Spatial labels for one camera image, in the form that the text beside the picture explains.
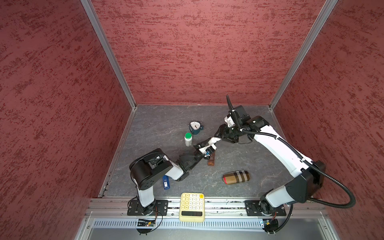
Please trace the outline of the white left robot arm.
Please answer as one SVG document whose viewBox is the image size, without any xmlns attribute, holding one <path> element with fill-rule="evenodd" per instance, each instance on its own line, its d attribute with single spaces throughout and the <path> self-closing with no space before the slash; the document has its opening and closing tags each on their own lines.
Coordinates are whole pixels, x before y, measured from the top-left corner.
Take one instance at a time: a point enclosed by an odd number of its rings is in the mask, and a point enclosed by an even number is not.
<svg viewBox="0 0 384 240">
<path fill-rule="evenodd" d="M 139 214 L 148 216 L 155 211 L 153 186 L 163 176 L 183 181 L 201 160 L 209 160 L 217 149 L 209 140 L 195 145 L 194 148 L 196 149 L 194 153 L 182 154 L 176 162 L 171 161 L 163 150 L 157 148 L 130 164 L 130 177 L 137 189 Z"/>
</svg>

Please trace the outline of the small white pill bottle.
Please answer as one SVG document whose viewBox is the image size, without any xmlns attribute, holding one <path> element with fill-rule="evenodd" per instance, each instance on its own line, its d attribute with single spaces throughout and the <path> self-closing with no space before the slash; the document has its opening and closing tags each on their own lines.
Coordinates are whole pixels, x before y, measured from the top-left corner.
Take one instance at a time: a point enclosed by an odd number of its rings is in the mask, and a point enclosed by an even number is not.
<svg viewBox="0 0 384 240">
<path fill-rule="evenodd" d="M 212 137 L 210 140 L 209 140 L 209 145 L 212 145 L 212 144 L 215 144 L 217 143 L 218 141 L 220 141 L 221 138 L 216 138 L 216 137 Z"/>
</svg>

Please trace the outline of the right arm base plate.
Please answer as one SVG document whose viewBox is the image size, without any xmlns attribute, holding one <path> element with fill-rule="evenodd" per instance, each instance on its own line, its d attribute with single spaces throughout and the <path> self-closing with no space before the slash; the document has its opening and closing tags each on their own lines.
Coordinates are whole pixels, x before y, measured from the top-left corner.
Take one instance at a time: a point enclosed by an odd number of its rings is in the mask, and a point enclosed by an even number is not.
<svg viewBox="0 0 384 240">
<path fill-rule="evenodd" d="M 283 206 L 267 213 L 263 213 L 259 200 L 245 200 L 244 204 L 248 217 L 285 217 L 287 215 L 285 207 Z"/>
</svg>

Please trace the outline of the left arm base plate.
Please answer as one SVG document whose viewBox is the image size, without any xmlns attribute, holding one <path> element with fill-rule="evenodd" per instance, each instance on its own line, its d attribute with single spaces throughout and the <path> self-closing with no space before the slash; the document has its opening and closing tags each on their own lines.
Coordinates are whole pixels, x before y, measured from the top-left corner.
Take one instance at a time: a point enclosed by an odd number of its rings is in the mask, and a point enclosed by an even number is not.
<svg viewBox="0 0 384 240">
<path fill-rule="evenodd" d="M 139 200 L 132 199 L 128 202 L 127 215 L 128 216 L 166 216 L 168 211 L 167 200 L 155 200 L 147 207 L 143 207 Z"/>
</svg>

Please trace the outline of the green capped pill bottle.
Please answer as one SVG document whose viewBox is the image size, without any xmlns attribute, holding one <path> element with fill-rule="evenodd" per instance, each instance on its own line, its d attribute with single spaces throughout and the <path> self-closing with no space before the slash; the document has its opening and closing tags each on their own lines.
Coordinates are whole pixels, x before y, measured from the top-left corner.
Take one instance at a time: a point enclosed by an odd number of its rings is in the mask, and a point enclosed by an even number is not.
<svg viewBox="0 0 384 240">
<path fill-rule="evenodd" d="M 191 133 L 186 133 L 184 136 L 186 147 L 190 147 L 193 145 L 193 137 Z"/>
</svg>

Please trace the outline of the brown weekly pill organizer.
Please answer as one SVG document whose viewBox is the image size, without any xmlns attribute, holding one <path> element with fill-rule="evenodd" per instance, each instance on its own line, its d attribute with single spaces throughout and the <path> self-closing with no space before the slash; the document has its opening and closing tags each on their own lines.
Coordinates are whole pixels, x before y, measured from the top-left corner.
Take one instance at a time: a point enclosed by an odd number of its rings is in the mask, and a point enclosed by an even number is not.
<svg viewBox="0 0 384 240">
<path fill-rule="evenodd" d="M 216 153 L 210 155 L 210 158 L 207 160 L 208 166 L 213 167 L 215 165 L 215 155 Z"/>
</svg>

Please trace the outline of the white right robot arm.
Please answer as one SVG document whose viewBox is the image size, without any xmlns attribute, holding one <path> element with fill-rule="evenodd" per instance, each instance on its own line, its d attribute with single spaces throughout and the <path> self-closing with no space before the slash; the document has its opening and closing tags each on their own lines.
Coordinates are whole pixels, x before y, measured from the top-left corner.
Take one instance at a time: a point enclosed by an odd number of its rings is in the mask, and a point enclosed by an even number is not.
<svg viewBox="0 0 384 240">
<path fill-rule="evenodd" d="M 324 182 L 325 165 L 312 162 L 287 141 L 261 116 L 251 118 L 242 106 L 228 104 L 229 113 L 209 141 L 214 145 L 218 141 L 238 143 L 241 136 L 248 136 L 269 150 L 289 171 L 293 179 L 287 184 L 271 190 L 260 199 L 260 208 L 270 215 L 278 207 L 294 203 L 305 203 Z"/>
</svg>

